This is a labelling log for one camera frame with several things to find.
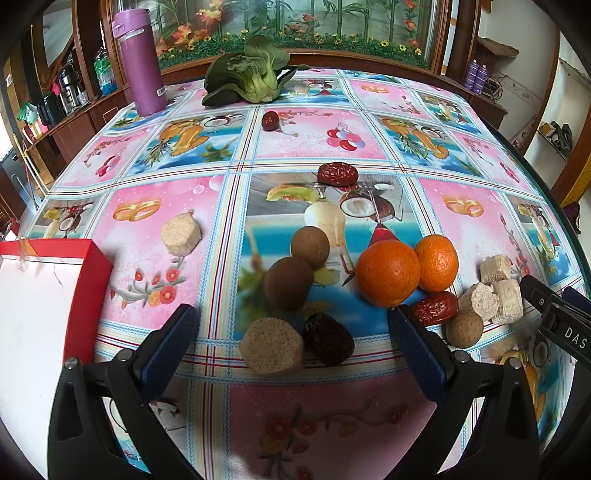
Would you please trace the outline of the purple spray bottles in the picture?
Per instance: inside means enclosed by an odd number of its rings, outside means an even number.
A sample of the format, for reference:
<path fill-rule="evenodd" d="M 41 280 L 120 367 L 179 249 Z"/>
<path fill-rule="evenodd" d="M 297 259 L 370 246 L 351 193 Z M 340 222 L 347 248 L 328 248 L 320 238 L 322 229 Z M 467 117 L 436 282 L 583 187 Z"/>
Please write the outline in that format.
<path fill-rule="evenodd" d="M 479 64 L 474 59 L 467 67 L 464 86 L 473 93 L 480 95 L 483 93 L 485 83 L 489 77 L 489 72 L 485 64 Z"/>

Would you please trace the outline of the purple thermos bottle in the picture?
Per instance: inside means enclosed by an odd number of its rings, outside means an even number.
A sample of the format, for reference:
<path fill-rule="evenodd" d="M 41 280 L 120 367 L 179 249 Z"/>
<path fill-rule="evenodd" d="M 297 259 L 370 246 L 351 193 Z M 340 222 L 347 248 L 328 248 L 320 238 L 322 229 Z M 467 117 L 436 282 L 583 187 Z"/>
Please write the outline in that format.
<path fill-rule="evenodd" d="M 140 117 L 165 109 L 165 87 L 153 42 L 147 9 L 117 13 L 112 20 L 113 37 L 121 52 L 124 72 Z"/>

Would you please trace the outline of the glossy red date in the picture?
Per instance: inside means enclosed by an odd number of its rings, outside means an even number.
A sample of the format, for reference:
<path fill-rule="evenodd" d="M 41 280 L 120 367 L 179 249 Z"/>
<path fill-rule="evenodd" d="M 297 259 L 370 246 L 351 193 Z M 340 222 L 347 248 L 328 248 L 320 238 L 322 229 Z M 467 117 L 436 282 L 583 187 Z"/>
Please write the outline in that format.
<path fill-rule="evenodd" d="M 443 324 L 458 313 L 458 298 L 448 291 L 434 293 L 413 304 L 411 311 L 424 326 Z"/>

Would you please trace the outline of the tan biscuit chunk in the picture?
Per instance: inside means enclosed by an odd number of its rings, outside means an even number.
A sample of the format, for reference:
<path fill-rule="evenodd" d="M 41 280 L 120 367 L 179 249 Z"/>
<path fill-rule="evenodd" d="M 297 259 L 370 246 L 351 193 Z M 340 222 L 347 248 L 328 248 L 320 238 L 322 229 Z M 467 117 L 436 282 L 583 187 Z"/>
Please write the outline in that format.
<path fill-rule="evenodd" d="M 200 227 L 190 212 L 166 221 L 160 237 L 169 254 L 177 257 L 190 255 L 202 238 Z"/>

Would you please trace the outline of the round brown biscuit front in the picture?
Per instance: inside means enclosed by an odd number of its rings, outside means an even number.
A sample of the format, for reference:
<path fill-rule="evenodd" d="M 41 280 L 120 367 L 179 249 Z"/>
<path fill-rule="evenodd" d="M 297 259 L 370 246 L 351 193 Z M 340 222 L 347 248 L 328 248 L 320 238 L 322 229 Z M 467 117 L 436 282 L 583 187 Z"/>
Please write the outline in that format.
<path fill-rule="evenodd" d="M 283 319 L 257 319 L 238 348 L 246 366 L 257 375 L 283 375 L 304 368 L 304 339 Z"/>

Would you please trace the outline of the smaller orange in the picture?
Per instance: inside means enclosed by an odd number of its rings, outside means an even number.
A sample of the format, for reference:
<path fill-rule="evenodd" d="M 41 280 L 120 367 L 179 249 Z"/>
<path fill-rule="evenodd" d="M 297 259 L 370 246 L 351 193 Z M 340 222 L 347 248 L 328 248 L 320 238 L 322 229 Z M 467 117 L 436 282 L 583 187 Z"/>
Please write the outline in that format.
<path fill-rule="evenodd" d="M 445 236 L 425 236 L 415 245 L 421 265 L 419 287 L 428 293 L 448 289 L 456 280 L 459 258 L 453 243 Z"/>

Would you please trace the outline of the green bok choy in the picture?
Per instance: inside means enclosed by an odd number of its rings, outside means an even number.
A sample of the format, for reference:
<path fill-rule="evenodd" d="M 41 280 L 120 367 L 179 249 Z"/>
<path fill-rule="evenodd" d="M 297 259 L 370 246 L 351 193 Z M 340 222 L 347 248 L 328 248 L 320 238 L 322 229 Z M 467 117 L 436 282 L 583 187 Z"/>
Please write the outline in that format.
<path fill-rule="evenodd" d="M 201 105 L 273 102 L 301 70 L 308 70 L 308 65 L 290 65 L 290 54 L 274 47 L 265 36 L 250 37 L 242 52 L 223 54 L 208 67 L 204 78 L 206 95 Z"/>

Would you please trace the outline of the small brown round fruit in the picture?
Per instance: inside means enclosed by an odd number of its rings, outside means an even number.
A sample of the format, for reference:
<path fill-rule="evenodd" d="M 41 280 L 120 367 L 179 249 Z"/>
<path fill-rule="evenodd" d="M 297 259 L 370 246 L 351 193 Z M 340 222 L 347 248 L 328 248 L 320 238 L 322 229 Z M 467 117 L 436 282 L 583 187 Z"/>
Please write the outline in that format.
<path fill-rule="evenodd" d="M 446 338 L 457 348 L 466 349 L 474 346 L 484 331 L 484 321 L 471 310 L 459 311 L 446 325 Z"/>

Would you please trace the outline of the dark black date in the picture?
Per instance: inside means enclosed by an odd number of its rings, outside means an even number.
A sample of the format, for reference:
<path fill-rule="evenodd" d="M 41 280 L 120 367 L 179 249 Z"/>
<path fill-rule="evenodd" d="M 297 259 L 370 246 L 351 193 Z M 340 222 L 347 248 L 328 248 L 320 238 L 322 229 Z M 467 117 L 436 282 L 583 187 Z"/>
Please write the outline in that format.
<path fill-rule="evenodd" d="M 304 322 L 304 348 L 325 366 L 338 366 L 355 350 L 353 336 L 344 325 L 325 313 L 312 314 Z"/>

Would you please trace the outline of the large orange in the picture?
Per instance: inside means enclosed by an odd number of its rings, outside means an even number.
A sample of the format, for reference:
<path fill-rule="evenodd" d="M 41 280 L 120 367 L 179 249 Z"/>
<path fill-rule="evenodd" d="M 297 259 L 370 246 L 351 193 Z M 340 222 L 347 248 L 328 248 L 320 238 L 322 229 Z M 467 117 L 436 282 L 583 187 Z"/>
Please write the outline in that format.
<path fill-rule="evenodd" d="M 356 263 L 356 285 L 370 304 L 396 307 L 418 288 L 421 265 L 414 249 L 399 240 L 370 245 Z"/>

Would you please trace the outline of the beige biscuit chunk top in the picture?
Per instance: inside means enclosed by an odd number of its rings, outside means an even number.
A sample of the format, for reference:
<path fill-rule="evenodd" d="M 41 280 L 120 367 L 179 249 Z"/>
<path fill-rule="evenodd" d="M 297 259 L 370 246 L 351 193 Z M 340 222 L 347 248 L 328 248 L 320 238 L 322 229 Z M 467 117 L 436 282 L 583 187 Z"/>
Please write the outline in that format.
<path fill-rule="evenodd" d="M 491 285 L 494 282 L 508 280 L 512 275 L 512 261 L 503 254 L 483 260 L 479 265 L 480 282 Z"/>

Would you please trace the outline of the beige biscuit chunk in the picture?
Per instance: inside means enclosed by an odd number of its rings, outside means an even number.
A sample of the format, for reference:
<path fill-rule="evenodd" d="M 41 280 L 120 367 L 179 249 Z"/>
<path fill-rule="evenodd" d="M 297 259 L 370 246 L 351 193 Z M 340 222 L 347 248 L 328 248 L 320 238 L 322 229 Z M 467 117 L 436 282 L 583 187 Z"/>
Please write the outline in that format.
<path fill-rule="evenodd" d="M 503 254 L 483 260 L 479 265 L 480 282 L 491 285 L 494 282 L 508 280 L 512 275 L 512 261 Z"/>
<path fill-rule="evenodd" d="M 460 311 L 472 311 L 483 321 L 489 321 L 497 315 L 500 300 L 492 286 L 478 282 L 466 290 L 458 304 Z"/>
<path fill-rule="evenodd" d="M 519 321 L 524 315 L 519 282 L 515 279 L 506 279 L 496 281 L 492 286 L 499 299 L 499 308 L 492 322 L 494 324 L 512 324 Z"/>

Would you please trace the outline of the small dark red date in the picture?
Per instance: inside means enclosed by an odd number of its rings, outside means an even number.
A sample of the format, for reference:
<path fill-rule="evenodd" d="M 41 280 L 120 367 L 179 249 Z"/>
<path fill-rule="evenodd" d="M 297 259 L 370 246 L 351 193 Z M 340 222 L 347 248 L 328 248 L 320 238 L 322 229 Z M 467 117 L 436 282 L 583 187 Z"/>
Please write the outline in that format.
<path fill-rule="evenodd" d="M 264 131 L 276 131 L 280 127 L 280 116 L 276 111 L 266 111 L 262 118 Z"/>

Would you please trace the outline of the brown kiwi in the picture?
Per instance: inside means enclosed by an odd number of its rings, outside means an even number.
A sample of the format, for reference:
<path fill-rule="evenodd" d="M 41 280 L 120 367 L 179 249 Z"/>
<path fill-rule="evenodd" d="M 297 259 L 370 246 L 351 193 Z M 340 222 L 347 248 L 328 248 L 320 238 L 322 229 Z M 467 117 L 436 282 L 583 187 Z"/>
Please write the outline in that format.
<path fill-rule="evenodd" d="M 301 258 L 311 266 L 312 270 L 320 269 L 328 260 L 328 236 L 320 228 L 304 226 L 294 233 L 290 241 L 290 253 L 293 257 Z"/>
<path fill-rule="evenodd" d="M 273 263 L 263 280 L 270 304 L 283 311 L 296 311 L 307 301 L 314 284 L 314 271 L 301 258 L 283 257 Z"/>

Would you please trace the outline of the wrinkled red date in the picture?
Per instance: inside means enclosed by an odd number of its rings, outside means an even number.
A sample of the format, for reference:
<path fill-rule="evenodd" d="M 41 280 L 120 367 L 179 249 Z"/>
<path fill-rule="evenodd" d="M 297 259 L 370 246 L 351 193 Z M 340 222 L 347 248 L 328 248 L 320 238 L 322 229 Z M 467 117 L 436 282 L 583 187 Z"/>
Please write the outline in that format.
<path fill-rule="evenodd" d="M 334 187 L 349 187 L 359 179 L 355 167 L 345 162 L 329 162 L 318 167 L 318 182 Z"/>

